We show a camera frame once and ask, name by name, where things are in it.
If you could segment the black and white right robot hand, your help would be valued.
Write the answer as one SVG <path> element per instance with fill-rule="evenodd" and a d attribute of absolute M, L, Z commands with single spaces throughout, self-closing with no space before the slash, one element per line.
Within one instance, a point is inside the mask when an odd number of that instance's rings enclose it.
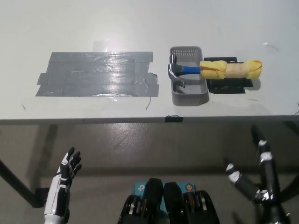
<path fill-rule="evenodd" d="M 258 152 L 260 185 L 254 184 L 228 158 L 225 158 L 228 179 L 250 201 L 261 203 L 270 210 L 281 210 L 280 185 L 270 145 L 257 126 L 251 128 L 251 135 Z"/>

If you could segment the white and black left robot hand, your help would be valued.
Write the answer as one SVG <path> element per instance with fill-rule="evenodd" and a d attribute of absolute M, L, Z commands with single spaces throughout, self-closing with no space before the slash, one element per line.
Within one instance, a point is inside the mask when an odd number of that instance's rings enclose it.
<path fill-rule="evenodd" d="M 68 223 L 71 185 L 77 172 L 82 168 L 80 152 L 74 147 L 65 154 L 54 175 L 44 209 L 46 224 Z"/>

